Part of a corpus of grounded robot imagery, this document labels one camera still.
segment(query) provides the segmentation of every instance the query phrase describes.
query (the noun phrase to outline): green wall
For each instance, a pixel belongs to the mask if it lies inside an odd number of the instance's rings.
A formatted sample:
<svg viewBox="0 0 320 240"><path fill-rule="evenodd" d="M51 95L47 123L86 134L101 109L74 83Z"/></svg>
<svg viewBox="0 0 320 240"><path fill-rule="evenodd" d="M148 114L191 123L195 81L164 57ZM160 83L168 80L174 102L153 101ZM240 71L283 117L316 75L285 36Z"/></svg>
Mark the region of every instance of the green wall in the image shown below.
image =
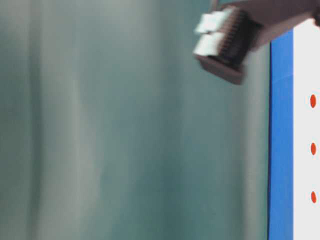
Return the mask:
<svg viewBox="0 0 320 240"><path fill-rule="evenodd" d="M267 239L269 47L203 71L208 7L0 3L0 239Z"/></svg>

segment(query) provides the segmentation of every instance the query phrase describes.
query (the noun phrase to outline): blue strip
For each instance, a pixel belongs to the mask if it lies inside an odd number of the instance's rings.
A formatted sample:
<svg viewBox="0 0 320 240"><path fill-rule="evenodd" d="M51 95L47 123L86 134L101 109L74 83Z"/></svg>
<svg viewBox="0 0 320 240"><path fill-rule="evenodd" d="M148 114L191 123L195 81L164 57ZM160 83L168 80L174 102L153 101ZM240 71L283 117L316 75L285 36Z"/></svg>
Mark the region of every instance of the blue strip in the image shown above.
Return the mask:
<svg viewBox="0 0 320 240"><path fill-rule="evenodd" d="M293 240L293 31L271 43L269 240Z"/></svg>

